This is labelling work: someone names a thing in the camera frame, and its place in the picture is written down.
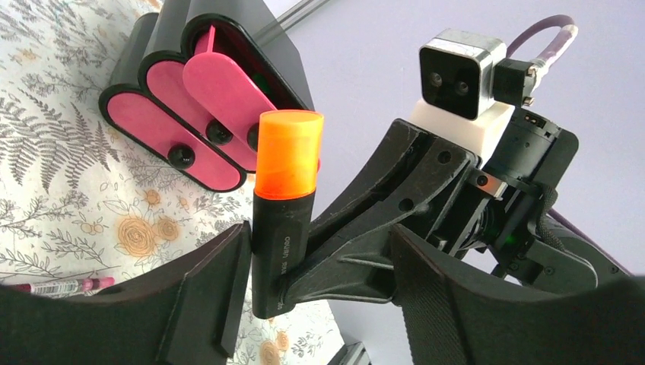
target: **pen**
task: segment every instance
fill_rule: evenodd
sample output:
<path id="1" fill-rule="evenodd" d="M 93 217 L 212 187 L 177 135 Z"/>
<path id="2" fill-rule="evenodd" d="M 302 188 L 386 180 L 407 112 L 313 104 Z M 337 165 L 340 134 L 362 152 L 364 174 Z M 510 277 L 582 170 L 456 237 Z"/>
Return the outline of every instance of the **pen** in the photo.
<path id="1" fill-rule="evenodd" d="M 324 117 L 308 110 L 272 110 L 259 120 L 253 196 L 253 312 L 286 313 L 278 278 L 300 264 L 318 177 Z"/>
<path id="2" fill-rule="evenodd" d="M 106 287 L 111 287 L 112 285 L 114 285 L 114 278 L 108 277 L 100 279 L 73 279 L 36 284 L 17 284 L 9 285 L 9 287 L 22 291 L 23 293 L 30 293 L 44 297 L 57 297 L 61 295 L 80 294 L 90 290 L 104 289 Z"/>

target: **cable connector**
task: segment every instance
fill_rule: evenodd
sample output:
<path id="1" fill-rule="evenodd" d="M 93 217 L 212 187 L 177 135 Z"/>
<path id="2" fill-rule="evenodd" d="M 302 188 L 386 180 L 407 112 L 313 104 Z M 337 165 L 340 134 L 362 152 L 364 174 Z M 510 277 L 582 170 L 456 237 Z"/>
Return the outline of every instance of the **cable connector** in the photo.
<path id="1" fill-rule="evenodd" d="M 538 79 L 538 69 L 532 62 L 503 59 L 494 68 L 493 98 L 513 106 L 531 106 Z"/>

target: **pink pen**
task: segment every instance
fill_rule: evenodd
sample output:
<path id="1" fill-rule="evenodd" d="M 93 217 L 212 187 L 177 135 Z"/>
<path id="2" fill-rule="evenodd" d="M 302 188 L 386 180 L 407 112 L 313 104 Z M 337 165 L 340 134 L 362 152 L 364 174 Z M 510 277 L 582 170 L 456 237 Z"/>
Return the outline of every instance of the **pink pen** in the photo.
<path id="1" fill-rule="evenodd" d="M 49 283 L 10 285 L 15 290 L 45 297 L 58 297 L 74 295 L 90 290 L 99 290 L 114 285 L 114 278 L 100 279 L 73 279 L 65 281 L 52 281 Z"/>

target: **camera lens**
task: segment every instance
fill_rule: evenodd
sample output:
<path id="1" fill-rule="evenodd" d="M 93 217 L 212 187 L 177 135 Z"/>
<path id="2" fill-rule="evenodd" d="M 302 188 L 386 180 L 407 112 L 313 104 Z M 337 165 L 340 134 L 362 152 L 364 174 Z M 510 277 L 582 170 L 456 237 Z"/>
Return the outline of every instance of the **camera lens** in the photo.
<path id="1" fill-rule="evenodd" d="M 455 84 L 455 91 L 461 96 L 468 94 L 468 84 L 463 81 L 458 81 Z"/>
<path id="2" fill-rule="evenodd" d="M 443 80 L 438 73 L 432 72 L 430 74 L 430 83 L 432 84 L 432 86 L 439 87 L 443 83 Z"/>

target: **orange highlighter cap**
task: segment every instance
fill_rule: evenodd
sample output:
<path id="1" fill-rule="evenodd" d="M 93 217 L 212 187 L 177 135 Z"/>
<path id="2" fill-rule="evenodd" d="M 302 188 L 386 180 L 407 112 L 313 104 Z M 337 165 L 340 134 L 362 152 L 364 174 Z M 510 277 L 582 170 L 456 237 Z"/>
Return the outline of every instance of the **orange highlighter cap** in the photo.
<path id="1" fill-rule="evenodd" d="M 316 191 L 325 117 L 309 110 L 260 114 L 257 196 L 267 200 L 302 198 Z"/>

